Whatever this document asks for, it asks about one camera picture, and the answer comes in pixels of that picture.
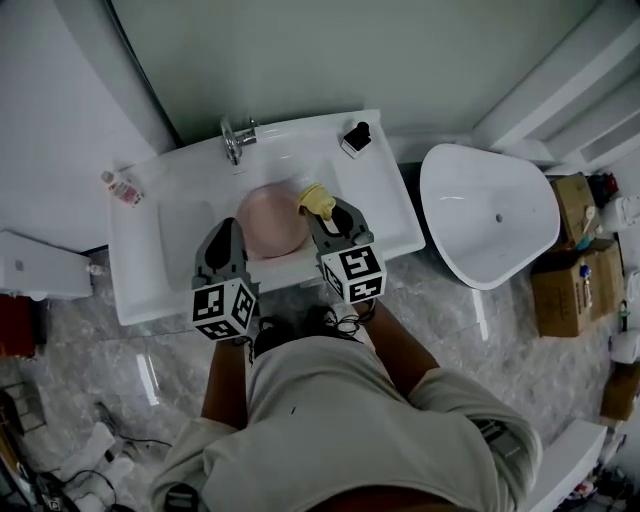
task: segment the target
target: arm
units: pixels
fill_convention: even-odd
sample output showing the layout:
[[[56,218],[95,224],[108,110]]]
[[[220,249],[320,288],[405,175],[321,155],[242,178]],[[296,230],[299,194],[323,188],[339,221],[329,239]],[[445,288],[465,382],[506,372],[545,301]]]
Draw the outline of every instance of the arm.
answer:
[[[217,343],[201,415],[238,430],[247,426],[243,346]]]
[[[211,361],[202,417],[185,425],[151,483],[153,510],[165,509],[166,495],[177,484],[200,492],[208,476],[204,450],[247,426],[244,373],[244,348],[219,341]]]
[[[354,308],[360,315],[368,310],[367,304],[362,302],[354,304]],[[363,325],[391,381],[403,396],[409,395],[425,373],[439,368],[431,353],[380,301],[373,318]]]

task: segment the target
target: marble floor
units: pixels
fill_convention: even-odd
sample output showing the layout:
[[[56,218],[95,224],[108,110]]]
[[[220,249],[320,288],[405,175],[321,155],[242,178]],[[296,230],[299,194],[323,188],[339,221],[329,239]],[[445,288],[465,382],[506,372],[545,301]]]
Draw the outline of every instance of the marble floor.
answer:
[[[93,260],[108,266],[108,253]],[[119,325],[109,276],[93,280],[92,297],[50,302],[48,342],[33,360],[1,362],[0,385],[25,380],[39,392],[47,424],[25,443],[41,470],[83,446],[97,400],[121,419],[126,435],[169,443],[201,407],[213,344],[183,316]],[[295,321],[310,305],[332,300],[323,286],[294,287],[263,295],[260,306],[263,315]],[[477,379],[520,411],[545,444],[573,418],[598,417],[615,319],[576,339],[539,338],[527,271],[479,292],[442,277],[421,251],[388,263],[383,302],[441,365]],[[151,391],[143,375],[149,370],[157,380]],[[163,450],[151,448],[135,465],[116,489],[120,503],[148,509],[146,488]]]

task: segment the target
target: sink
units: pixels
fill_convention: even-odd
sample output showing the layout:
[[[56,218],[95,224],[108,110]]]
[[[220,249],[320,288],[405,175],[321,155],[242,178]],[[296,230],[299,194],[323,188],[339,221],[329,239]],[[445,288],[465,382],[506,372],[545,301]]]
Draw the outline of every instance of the sink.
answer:
[[[369,123],[372,143],[356,160],[341,148],[356,123]],[[314,182],[359,208],[388,260],[418,250],[424,239],[380,126],[366,110],[286,121],[256,130],[240,165],[227,160],[220,137],[161,155],[125,171],[144,191],[131,208],[109,203],[109,250],[118,318],[123,325],[186,310],[195,252],[209,231],[233,216],[251,190]],[[310,237],[293,253],[250,260],[260,292],[320,277]]]

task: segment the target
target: person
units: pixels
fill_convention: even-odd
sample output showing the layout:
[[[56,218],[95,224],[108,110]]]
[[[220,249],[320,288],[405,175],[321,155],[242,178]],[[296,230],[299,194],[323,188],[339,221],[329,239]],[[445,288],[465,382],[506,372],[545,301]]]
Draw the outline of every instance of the person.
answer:
[[[171,489],[190,489],[210,511],[523,505],[542,453],[531,425],[440,368],[381,302],[354,306],[358,316],[338,325],[330,308],[316,311],[299,339],[263,319],[246,390],[243,347],[218,342],[202,417],[184,427],[152,483],[154,510],[179,510]],[[344,333],[349,321],[375,351]]]

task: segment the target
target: cable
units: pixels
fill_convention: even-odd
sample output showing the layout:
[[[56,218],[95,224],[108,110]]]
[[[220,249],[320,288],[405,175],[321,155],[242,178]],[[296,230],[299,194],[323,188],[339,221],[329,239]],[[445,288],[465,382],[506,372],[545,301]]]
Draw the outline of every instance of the cable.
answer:
[[[102,478],[107,483],[111,491],[113,492],[113,504],[111,506],[116,505],[118,503],[118,496],[116,495],[116,490],[111,484],[111,482],[109,481],[109,479],[106,476],[104,476],[102,473],[95,471],[94,469],[83,469],[81,471],[78,471],[75,475],[69,478],[69,480],[62,482],[62,487],[66,487],[70,482],[73,482],[76,478],[78,478],[83,473],[92,473]]]
[[[120,429],[118,428],[120,422],[113,417],[109,409],[107,409],[107,406],[100,401],[95,402],[94,406],[98,411],[99,421],[104,423],[114,436],[124,439],[125,441],[130,441],[132,443],[158,443],[168,446],[169,448],[173,446],[171,443],[160,441],[159,439],[137,439],[135,437],[122,435],[122,433],[120,433]]]
[[[116,435],[125,441],[131,441],[132,443],[158,443],[168,446],[169,448],[173,447],[171,443],[167,443],[166,441],[160,441],[159,439],[135,439],[133,437],[123,436],[119,432],[116,432]]]
[[[327,325],[335,327],[345,336],[353,337],[360,330],[362,324],[369,322],[375,314],[376,299],[369,299],[367,302],[369,303],[369,309],[365,313],[362,315],[347,315],[340,320],[338,320],[336,312],[329,308],[327,310]]]

